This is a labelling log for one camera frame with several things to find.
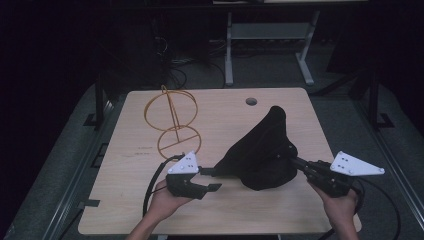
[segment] white mounting plate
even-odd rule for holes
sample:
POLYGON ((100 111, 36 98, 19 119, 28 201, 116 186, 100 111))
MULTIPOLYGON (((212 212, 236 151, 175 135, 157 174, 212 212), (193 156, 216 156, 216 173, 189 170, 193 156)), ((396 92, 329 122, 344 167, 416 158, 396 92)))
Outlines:
POLYGON ((194 151, 189 152, 168 170, 168 174, 198 173, 197 159, 194 151))
POLYGON ((344 152, 339 152, 330 167, 331 171, 348 176, 380 175, 384 168, 376 167, 344 152))

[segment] wooden table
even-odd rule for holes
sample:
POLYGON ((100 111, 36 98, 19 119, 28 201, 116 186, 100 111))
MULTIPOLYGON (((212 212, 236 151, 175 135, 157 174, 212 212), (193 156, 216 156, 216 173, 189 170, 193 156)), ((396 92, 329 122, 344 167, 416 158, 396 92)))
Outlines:
MULTIPOLYGON (((190 126, 201 134, 202 144, 197 153, 200 166, 213 167, 273 105, 286 111, 287 134, 298 148, 299 157, 312 161, 333 160, 309 97, 301 88, 189 92, 199 109, 190 126), (246 104, 248 98, 255 98, 257 104, 246 104)), ((156 145, 162 132, 150 127, 143 116, 148 101, 158 94, 160 91, 128 94, 90 195, 91 200, 100 200, 100 204, 85 208, 79 224, 80 233, 128 234, 142 218, 147 186, 164 161, 156 145)), ((195 113, 193 102, 183 95, 172 97, 180 124, 189 121, 195 113)), ((157 126, 172 126, 169 106, 163 97, 151 105, 147 117, 157 126)), ((195 150, 197 144, 193 139, 169 149, 168 153, 188 153, 195 150)), ((159 180, 165 178, 168 166, 159 180)), ((263 191, 253 191, 231 177, 196 175, 192 181, 223 185, 218 192, 207 193, 203 200, 194 200, 181 207, 159 224, 154 234, 317 233, 331 228, 321 200, 301 172, 289 183, 263 191)), ((361 228, 357 217, 355 224, 357 229, 361 228)))

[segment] black cloth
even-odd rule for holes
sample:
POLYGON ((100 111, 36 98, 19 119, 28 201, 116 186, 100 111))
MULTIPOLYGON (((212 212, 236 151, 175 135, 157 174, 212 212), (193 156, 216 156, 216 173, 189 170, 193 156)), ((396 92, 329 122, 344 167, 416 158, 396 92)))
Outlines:
POLYGON ((296 174, 290 158, 296 147, 287 138, 286 113, 279 106, 268 114, 242 139, 235 143, 215 165, 212 176, 234 175, 256 191, 276 188, 296 174))

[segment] dark background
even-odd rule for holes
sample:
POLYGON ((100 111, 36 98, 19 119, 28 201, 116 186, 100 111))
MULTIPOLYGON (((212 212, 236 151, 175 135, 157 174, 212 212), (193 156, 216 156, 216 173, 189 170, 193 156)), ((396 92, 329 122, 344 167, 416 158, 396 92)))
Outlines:
MULTIPOLYGON (((149 32, 138 36, 145 43, 139 49, 143 53, 141 57, 128 55, 127 60, 154 71, 131 72, 128 66, 121 66, 123 70, 109 76, 109 81, 147 79, 138 81, 137 87, 155 88, 163 80, 163 66, 152 57, 155 45, 150 15, 95 8, 106 7, 108 2, 0 1, 0 236, 11 224, 79 98, 101 71, 113 67, 99 42, 111 51, 119 49, 134 37, 122 37, 126 29, 142 26, 149 32)), ((339 31, 340 12, 330 9, 321 15, 315 38, 326 38, 329 33, 340 37, 329 70, 347 74, 364 67, 375 70, 423 134, 424 20, 417 2, 371 1, 349 15, 343 31, 339 31)))

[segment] person's right hand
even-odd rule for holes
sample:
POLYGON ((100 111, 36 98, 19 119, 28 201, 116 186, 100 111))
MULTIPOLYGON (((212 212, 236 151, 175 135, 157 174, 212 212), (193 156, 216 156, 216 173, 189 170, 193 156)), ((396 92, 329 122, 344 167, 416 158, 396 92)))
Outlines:
POLYGON ((353 223, 357 196, 350 190, 346 196, 332 198, 317 186, 310 183, 324 203, 324 210, 331 226, 342 240, 359 239, 353 223))

